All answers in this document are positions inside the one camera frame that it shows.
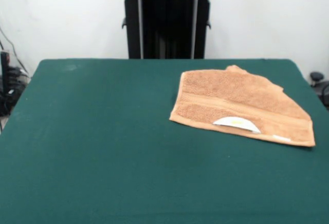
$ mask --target table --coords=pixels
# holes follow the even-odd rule
[[[169,121],[180,74],[284,87],[317,146]],[[0,137],[1,223],[327,223],[329,115],[289,60],[42,61]]]

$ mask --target folded towel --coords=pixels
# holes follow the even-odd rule
[[[248,120],[260,133],[234,124],[216,125],[226,117],[241,126],[247,123],[240,120]],[[184,72],[170,120],[276,143],[315,146],[310,116],[283,88],[237,66]]]

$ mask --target black knob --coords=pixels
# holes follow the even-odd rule
[[[324,79],[324,75],[320,72],[314,71],[310,74],[310,78],[315,82],[319,82]]]

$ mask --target wire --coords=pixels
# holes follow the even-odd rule
[[[26,70],[25,66],[23,65],[23,63],[19,60],[17,53],[16,53],[16,49],[14,44],[8,39],[8,37],[6,36],[6,34],[4,33],[4,31],[2,30],[1,26],[0,26],[0,32],[1,34],[4,36],[4,38],[8,41],[8,43],[10,43],[10,45],[12,46],[12,50],[14,52],[14,55],[16,56],[17,61],[19,62],[20,66],[28,73],[28,71]]]

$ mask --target white wall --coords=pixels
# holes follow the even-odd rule
[[[127,58],[123,1],[0,0],[0,26],[31,72],[42,59]],[[211,2],[206,57],[290,58],[329,77],[329,0]]]

